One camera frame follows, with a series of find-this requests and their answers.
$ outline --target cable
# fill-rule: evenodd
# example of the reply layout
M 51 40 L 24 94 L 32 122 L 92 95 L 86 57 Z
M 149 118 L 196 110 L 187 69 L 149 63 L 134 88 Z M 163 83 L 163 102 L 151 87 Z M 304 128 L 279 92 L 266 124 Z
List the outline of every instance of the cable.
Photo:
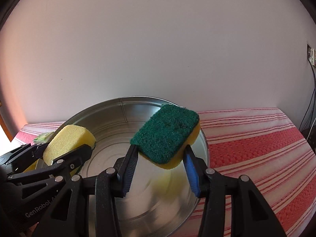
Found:
M 313 122 L 313 124 L 312 124 L 312 127 L 311 127 L 311 129 L 309 130 L 309 133 L 308 133 L 308 136 L 307 136 L 307 138 L 306 138 L 306 141 L 307 141 L 307 139 L 309 138 L 309 135 L 311 134 L 311 131 L 312 131 L 313 125 L 314 125 L 314 123 L 315 123 L 315 120 L 316 120 L 316 118 L 314 119 L 314 122 Z
M 313 103 L 312 111 L 311 111 L 311 113 L 310 113 L 310 115 L 309 115 L 309 118 L 308 118 L 308 120 L 307 120 L 305 126 L 304 126 L 303 129 L 301 130 L 301 132 L 302 132 L 302 131 L 305 129 L 305 127 L 308 125 L 308 122 L 309 122 L 310 119 L 311 119 L 311 121 L 310 121 L 310 123 L 309 123 L 309 127 L 311 127 L 312 117 L 313 117 L 313 115 L 314 115 L 314 109 L 315 109 L 315 101 L 316 101 L 316 77 L 315 77 L 315 72 L 314 72 L 314 69 L 313 69 L 313 66 L 312 66 L 311 62 L 310 62 L 310 61 L 308 61 L 308 62 L 309 62 L 309 65 L 310 65 L 311 68 L 312 68 L 312 73 L 313 73 L 313 78 L 314 78 L 314 92 L 313 92 L 313 94 L 314 94 L 314 103 Z
M 308 105 L 308 107 L 307 107 L 307 110 L 306 110 L 306 112 L 305 112 L 305 115 L 304 115 L 304 117 L 303 117 L 303 119 L 302 119 L 302 122 L 301 122 L 301 124 L 300 124 L 299 130 L 301 129 L 301 126 L 302 126 L 302 124 L 303 124 L 304 118 L 306 117 L 307 111 L 309 110 L 309 107 L 311 106 L 312 99 L 313 99 L 313 96 L 314 96 L 314 92 L 315 92 L 315 88 L 314 88 L 314 91 L 313 91 L 313 93 L 312 93 L 311 100 L 309 101 L 309 105 Z
M 311 68 L 312 68 L 313 77 L 314 77 L 314 88 L 316 88 L 315 72 L 314 72 L 314 69 L 313 69 L 313 66 L 312 66 L 311 62 L 310 62 L 310 61 L 308 61 L 308 62 L 309 62 L 309 64 L 311 65 Z M 311 116 L 311 121 L 309 122 L 309 127 L 311 127 L 312 119 L 313 119 L 313 116 L 314 116 L 315 101 L 316 101 L 316 92 L 314 92 L 314 105 L 313 105 L 312 112 L 311 112 L 312 116 Z

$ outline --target green and yellow sponge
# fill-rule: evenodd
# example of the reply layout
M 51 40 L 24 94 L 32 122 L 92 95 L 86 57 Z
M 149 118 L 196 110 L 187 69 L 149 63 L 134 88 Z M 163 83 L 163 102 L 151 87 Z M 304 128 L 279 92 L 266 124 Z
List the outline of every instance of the green and yellow sponge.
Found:
M 192 145 L 200 132 L 196 112 L 176 105 L 161 107 L 134 135 L 130 143 L 157 166 L 171 169 L 180 164 L 184 148 Z

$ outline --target yellow sponge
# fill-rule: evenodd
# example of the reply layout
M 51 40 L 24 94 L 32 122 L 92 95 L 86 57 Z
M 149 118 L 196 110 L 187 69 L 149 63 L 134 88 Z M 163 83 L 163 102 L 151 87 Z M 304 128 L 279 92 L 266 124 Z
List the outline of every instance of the yellow sponge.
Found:
M 87 144 L 93 148 L 96 140 L 86 128 L 77 125 L 67 125 L 54 137 L 43 153 L 47 165 L 52 165 L 53 160 L 65 153 Z
M 196 139 L 197 139 L 197 137 L 198 137 L 198 135 L 200 133 L 200 128 L 201 128 L 201 125 L 200 125 L 200 121 L 199 121 L 198 124 L 193 128 L 192 133 L 190 133 L 189 137 L 185 140 L 185 142 L 182 144 L 180 149 L 177 151 L 177 153 L 174 155 L 174 157 L 168 163 L 166 163 L 166 164 L 157 164 L 157 163 L 154 163 L 154 162 L 153 163 L 155 165 L 157 165 L 158 167 L 161 167 L 161 168 L 164 168 L 164 169 L 172 169 L 172 168 L 175 168 L 176 166 L 178 166 L 181 163 L 182 159 L 183 159 L 184 149 L 186 148 L 186 146 L 188 144 L 189 145 L 194 144 L 194 142 L 196 141 Z

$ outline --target green packet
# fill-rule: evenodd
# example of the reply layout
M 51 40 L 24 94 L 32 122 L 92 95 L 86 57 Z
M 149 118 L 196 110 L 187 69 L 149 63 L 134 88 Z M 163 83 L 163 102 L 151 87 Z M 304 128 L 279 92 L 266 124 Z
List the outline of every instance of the green packet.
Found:
M 48 133 L 42 133 L 36 138 L 34 138 L 34 143 L 45 143 L 49 140 L 49 138 L 52 136 L 54 132 L 48 132 Z

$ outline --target white wall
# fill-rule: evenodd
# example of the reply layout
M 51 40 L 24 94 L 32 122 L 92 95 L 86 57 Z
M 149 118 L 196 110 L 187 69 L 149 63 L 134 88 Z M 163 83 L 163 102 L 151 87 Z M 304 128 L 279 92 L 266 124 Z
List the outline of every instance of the white wall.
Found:
M 313 89 L 299 0 L 21 0 L 0 32 L 18 124 L 155 96 L 197 110 L 273 107 L 298 125 Z
M 2 127 L 0 126 L 0 156 L 16 148 L 14 143 L 10 143 Z

